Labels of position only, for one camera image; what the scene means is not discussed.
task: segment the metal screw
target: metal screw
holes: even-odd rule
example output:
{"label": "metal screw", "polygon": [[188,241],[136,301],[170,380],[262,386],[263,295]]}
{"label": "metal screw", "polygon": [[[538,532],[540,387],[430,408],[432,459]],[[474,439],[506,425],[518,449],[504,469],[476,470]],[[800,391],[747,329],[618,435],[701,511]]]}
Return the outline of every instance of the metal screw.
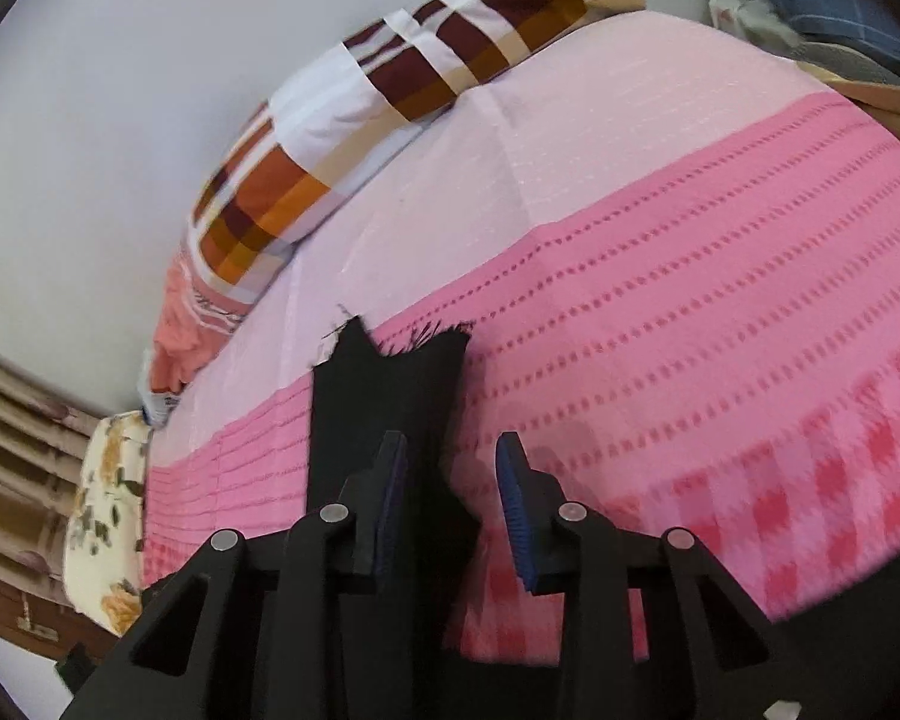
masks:
{"label": "metal screw", "polygon": [[672,531],[667,533],[667,541],[669,541],[670,546],[674,549],[690,549],[697,543],[693,533],[684,531],[683,528],[673,528]]}
{"label": "metal screw", "polygon": [[218,552],[226,552],[228,549],[233,549],[237,546],[238,541],[240,541],[240,536],[237,536],[236,531],[217,531],[213,536],[210,536],[210,546]]}
{"label": "metal screw", "polygon": [[341,503],[328,503],[320,510],[320,519],[324,522],[343,522],[350,514],[350,509]]}
{"label": "metal screw", "polygon": [[581,519],[586,519],[586,506],[581,503],[565,503],[557,509],[557,514],[567,522],[580,522]]}

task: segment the light pink bedsheet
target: light pink bedsheet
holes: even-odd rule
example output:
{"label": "light pink bedsheet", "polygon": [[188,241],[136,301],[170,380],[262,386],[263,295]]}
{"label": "light pink bedsheet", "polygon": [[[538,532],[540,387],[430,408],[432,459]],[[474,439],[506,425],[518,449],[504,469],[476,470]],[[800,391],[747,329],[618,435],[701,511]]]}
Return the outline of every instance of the light pink bedsheet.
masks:
{"label": "light pink bedsheet", "polygon": [[798,70],[652,13],[560,41],[407,149],[300,251],[152,447],[146,576],[302,514],[309,364],[476,322],[446,453],[482,517],[468,656],[553,661],[493,478],[697,532],[773,616],[900,548],[900,144]]}

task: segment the floral pillow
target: floral pillow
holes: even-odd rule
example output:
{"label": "floral pillow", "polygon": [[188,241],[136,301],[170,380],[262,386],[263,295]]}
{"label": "floral pillow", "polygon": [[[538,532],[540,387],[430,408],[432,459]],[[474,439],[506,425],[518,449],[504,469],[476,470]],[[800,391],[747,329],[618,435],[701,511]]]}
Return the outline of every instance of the floral pillow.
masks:
{"label": "floral pillow", "polygon": [[142,412],[101,420],[67,528],[63,583],[80,613],[116,635],[140,616],[143,495],[151,439]]}

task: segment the pillowcase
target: pillowcase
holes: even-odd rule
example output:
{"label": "pillowcase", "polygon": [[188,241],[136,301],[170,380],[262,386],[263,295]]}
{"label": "pillowcase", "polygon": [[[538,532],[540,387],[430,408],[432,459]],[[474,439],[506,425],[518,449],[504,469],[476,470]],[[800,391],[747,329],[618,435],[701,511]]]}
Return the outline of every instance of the pillowcase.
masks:
{"label": "pillowcase", "polygon": [[298,71],[256,112],[187,220],[140,391],[161,426],[296,246],[466,89],[645,0],[430,0]]}
{"label": "pillowcase", "polygon": [[141,412],[101,420],[87,445],[67,526],[67,597],[77,611],[117,636],[141,613],[143,494],[151,433]]}

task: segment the white wall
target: white wall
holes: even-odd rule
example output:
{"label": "white wall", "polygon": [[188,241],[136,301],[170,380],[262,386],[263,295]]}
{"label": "white wall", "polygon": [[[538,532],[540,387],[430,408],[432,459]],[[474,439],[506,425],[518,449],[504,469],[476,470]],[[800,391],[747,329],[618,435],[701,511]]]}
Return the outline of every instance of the white wall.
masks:
{"label": "white wall", "polygon": [[0,682],[29,720],[58,720],[70,692],[53,670],[53,661],[0,638]]}
{"label": "white wall", "polygon": [[0,27],[0,355],[135,406],[183,215],[242,121],[317,52],[423,1],[20,0]]}

